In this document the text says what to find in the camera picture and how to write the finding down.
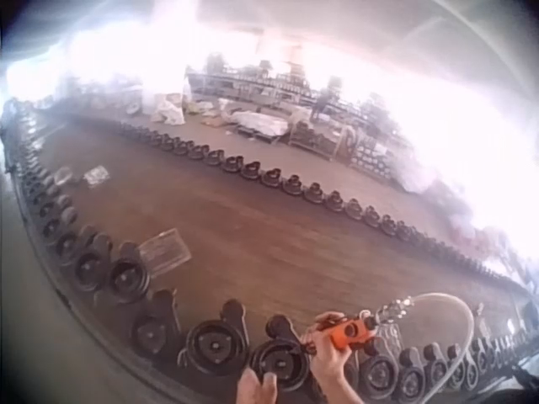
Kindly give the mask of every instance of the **black motor part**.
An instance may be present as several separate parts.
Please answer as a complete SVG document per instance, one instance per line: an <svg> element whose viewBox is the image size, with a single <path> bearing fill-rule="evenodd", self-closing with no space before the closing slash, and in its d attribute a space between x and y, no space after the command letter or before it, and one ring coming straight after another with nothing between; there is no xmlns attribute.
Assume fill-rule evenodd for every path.
<svg viewBox="0 0 539 404"><path fill-rule="evenodd" d="M479 376L485 375L488 372L488 358L487 353L483 348L483 343L479 338L475 338L472 340L470 349L472 351L473 360L478 366Z"/></svg>
<svg viewBox="0 0 539 404"><path fill-rule="evenodd" d="M157 362L175 363L181 348L180 327L173 292L159 290L145 302L131 326L135 350Z"/></svg>
<svg viewBox="0 0 539 404"><path fill-rule="evenodd" d="M221 165L227 173L239 173L243 167L243 156L230 156Z"/></svg>
<svg viewBox="0 0 539 404"><path fill-rule="evenodd" d="M303 198L309 202L320 205L323 202L324 194L319 183L312 183L311 186L303 191Z"/></svg>
<svg viewBox="0 0 539 404"><path fill-rule="evenodd" d="M208 166L220 166L225 159L225 151L222 149L209 151L204 158Z"/></svg>
<svg viewBox="0 0 539 404"><path fill-rule="evenodd" d="M423 356L427 361L424 366L425 391L430 391L447 373L447 362L438 343L430 343L423 348Z"/></svg>
<svg viewBox="0 0 539 404"><path fill-rule="evenodd" d="M242 177L256 181L260 178L260 162L245 164L241 171Z"/></svg>
<svg viewBox="0 0 539 404"><path fill-rule="evenodd" d="M462 388L466 391L472 391L476 388L479 383L479 369L473 360L470 351L466 351L464 355L464 382L462 383Z"/></svg>
<svg viewBox="0 0 539 404"><path fill-rule="evenodd" d="M376 212L376 209L372 206L367 206L363 214L363 220L370 227L377 228L380 225L380 215Z"/></svg>
<svg viewBox="0 0 539 404"><path fill-rule="evenodd" d="M111 269L109 236L99 233L82 249L71 265L73 283L83 292L100 290Z"/></svg>
<svg viewBox="0 0 539 404"><path fill-rule="evenodd" d="M281 183L283 191L292 196L300 196L302 194L302 182L298 175L291 175L287 180L283 180Z"/></svg>
<svg viewBox="0 0 539 404"><path fill-rule="evenodd" d="M341 198L339 191L333 191L331 194L327 195L323 204L326 208L336 213L342 212L344 209L344 201Z"/></svg>
<svg viewBox="0 0 539 404"><path fill-rule="evenodd" d="M109 273L109 290L119 303L133 303L146 294L150 275L134 242L124 242L119 253Z"/></svg>
<svg viewBox="0 0 539 404"><path fill-rule="evenodd" d="M92 243L96 235L97 230L91 225L84 226L79 233L74 230L64 232L58 237L56 244L52 246L60 265L66 265L75 259L84 248Z"/></svg>
<svg viewBox="0 0 539 404"><path fill-rule="evenodd" d="M398 381L393 400L399 403L417 402L423 397L425 379L423 365L417 348L404 349L398 361L401 369L398 372Z"/></svg>
<svg viewBox="0 0 539 404"><path fill-rule="evenodd" d="M449 359L447 361L447 370L451 368L451 366L455 363L456 357L461 352L461 347L458 343L451 345L447 349L447 358ZM466 377L466 369L463 362L459 363L456 367L455 371L453 371L453 374L451 377L447 380L447 388L454 391L459 391L462 387L462 383L464 383L464 379Z"/></svg>
<svg viewBox="0 0 539 404"><path fill-rule="evenodd" d="M309 359L290 319L273 316L266 325L266 332L273 339L253 351L251 367L260 379L267 372L275 373L281 391L299 389L309 375Z"/></svg>
<svg viewBox="0 0 539 404"><path fill-rule="evenodd" d="M280 185L280 169L274 168L266 171L262 174L260 182L262 182L266 187L278 188Z"/></svg>
<svg viewBox="0 0 539 404"><path fill-rule="evenodd" d="M356 198L352 198L346 203L344 213L355 221L360 221L363 218L363 208Z"/></svg>
<svg viewBox="0 0 539 404"><path fill-rule="evenodd" d="M202 373L239 373L248 361L245 307L229 300L222 307L220 320L202 322L189 331L185 349L189 362Z"/></svg>
<svg viewBox="0 0 539 404"><path fill-rule="evenodd" d="M369 400L388 398L397 385L398 366L386 341L369 339L358 352L360 363L359 392Z"/></svg>

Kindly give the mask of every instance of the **clear plastic bag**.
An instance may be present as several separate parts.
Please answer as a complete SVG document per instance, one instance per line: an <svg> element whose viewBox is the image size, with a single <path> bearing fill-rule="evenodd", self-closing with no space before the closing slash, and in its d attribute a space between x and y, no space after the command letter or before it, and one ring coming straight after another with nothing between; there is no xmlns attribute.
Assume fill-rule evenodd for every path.
<svg viewBox="0 0 539 404"><path fill-rule="evenodd" d="M145 241L138 248L152 277L165 274L191 259L187 244L175 228Z"/></svg>

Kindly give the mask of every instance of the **brown floor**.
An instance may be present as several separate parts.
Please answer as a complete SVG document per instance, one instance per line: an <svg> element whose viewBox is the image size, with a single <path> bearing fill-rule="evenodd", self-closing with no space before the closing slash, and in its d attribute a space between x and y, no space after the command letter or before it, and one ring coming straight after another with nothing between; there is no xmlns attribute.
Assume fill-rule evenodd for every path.
<svg viewBox="0 0 539 404"><path fill-rule="evenodd" d="M181 130L189 128L197 129L197 136L212 131L187 125ZM273 146L261 142L217 132L215 136L218 141L211 143L212 148L224 146L249 159L244 150L234 150L242 142L252 145L252 153L262 151L259 160L276 156L264 154ZM320 168L326 162L318 157L312 157L315 177L289 160L293 149L277 147L280 160L274 165L302 168L305 178L319 179L322 173L326 181L333 177ZM79 187L71 194L82 222L107 231L116 245L124 240L144 242L178 228L193 258L155 278L152 287L177 289L179 315L186 327L215 317L220 305L234 297L247 306L248 328L259 342L265 321L275 313L290 316L301 330L322 311L352 313L430 291L452 293L471 306L483 302L494 334L507 333L509 318L518 324L513 298L506 290L447 268L379 231L218 168L75 125L46 138L42 162L51 171L65 165L76 173L97 165L107 168L108 182L91 190ZM351 171L347 175L362 185L372 181ZM415 212L425 224L436 222L417 205L392 200L414 197L383 189L376 200L371 193L365 199L383 205L382 211L392 206L397 212ZM515 298L518 306L525 301L523 296ZM442 304L418 306L401 329L405 344L418 346L461 342L464 333L458 313Z"/></svg>
<svg viewBox="0 0 539 404"><path fill-rule="evenodd" d="M202 125L200 122L203 118L200 116L189 115L186 116L185 125L170 126L153 124L146 116L128 119L125 114L114 110L94 110L92 114L145 125L161 133L193 140L197 144L209 144L212 149L222 148L227 155L244 156L246 162L258 160L264 169L279 167L285 177L297 174L304 184L318 182L326 192L336 189L344 199L357 198L363 206L373 205L379 212L411 223L438 240L455 245L448 233L445 218L419 196L407 194L397 189L397 186L393 187L364 173L358 173L340 162L329 162L304 149L284 143L270 145L259 140L249 141L244 136L233 133L233 127L212 128ZM471 248L464 249L470 256L477 254Z"/></svg>

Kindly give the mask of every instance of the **orange power tool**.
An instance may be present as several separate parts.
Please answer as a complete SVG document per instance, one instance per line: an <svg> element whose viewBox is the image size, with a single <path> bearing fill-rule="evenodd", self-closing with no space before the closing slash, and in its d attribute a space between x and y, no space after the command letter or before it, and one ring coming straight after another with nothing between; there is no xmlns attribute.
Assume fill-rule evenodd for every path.
<svg viewBox="0 0 539 404"><path fill-rule="evenodd" d="M336 349L347 346L359 347L376 335L377 323L374 317L365 319L343 319L342 322L328 329L329 337Z"/></svg>

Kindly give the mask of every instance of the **factory floor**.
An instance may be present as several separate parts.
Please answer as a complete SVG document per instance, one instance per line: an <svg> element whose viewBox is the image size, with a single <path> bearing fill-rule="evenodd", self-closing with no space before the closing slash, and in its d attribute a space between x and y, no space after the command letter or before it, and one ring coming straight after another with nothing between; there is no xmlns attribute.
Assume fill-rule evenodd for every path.
<svg viewBox="0 0 539 404"><path fill-rule="evenodd" d="M283 142L271 145L263 140L249 140L235 133L233 127L214 128L204 125L202 123L204 118L199 115L186 115L185 125L170 126L152 123L145 115L129 118L117 110L93 110L89 113L145 125L161 133L193 140L197 144L208 144L211 149L221 148L228 156L244 156L245 162L260 161L263 169L281 168L284 177L297 174L305 185L318 182L326 193L338 190L344 200L356 198L363 207L372 205L381 215L389 214L396 221L404 220L432 237L456 247L449 234L446 218L420 196L408 194L396 184L383 182L346 167L341 162L328 161L312 152L288 146ZM478 252L472 248L467 246L459 248L471 257L478 256Z"/></svg>
<svg viewBox="0 0 539 404"><path fill-rule="evenodd" d="M62 304L35 256L0 143L2 402L172 404L120 367Z"/></svg>
<svg viewBox="0 0 539 404"><path fill-rule="evenodd" d="M447 268L380 231L201 162L92 127L65 126L59 119L49 120L48 125L59 129L45 138L41 153L45 167L54 172L68 166L81 175L102 165L109 172L110 179L95 189L80 186L68 190L82 223L106 231L116 246L125 240L142 243L163 231L178 229L192 259L157 276L152 286L177 290L179 314L186 327L214 317L224 301L236 298L248 308L249 333L257 343L264 340L265 322L277 313L290 316L301 331L322 311L357 312L430 291L459 295L470 306L484 303L486 319L496 334L507 332L509 318L519 323L515 303L520 307L525 296ZM225 136L199 124L177 130L189 138L213 136L222 144L252 145L243 146L242 153L264 165L263 156L253 157L253 150L274 150L271 145ZM313 170L331 164L288 146L277 147L281 163L275 164L280 167L288 164L306 170L304 163L311 157ZM270 152L267 156L275 158ZM291 156L305 159L299 165ZM300 174L312 175L307 170ZM362 192L372 181L355 172L350 175L363 186ZM372 188L378 187L378 194L365 192L365 198L376 194L376 200L386 207L406 207L430 223L428 213L422 215L417 205L404 203L413 197L373 183ZM395 192L402 203L382 198L381 192ZM460 343L461 319L444 304L418 307L402 325L405 344L439 341L446 347Z"/></svg>

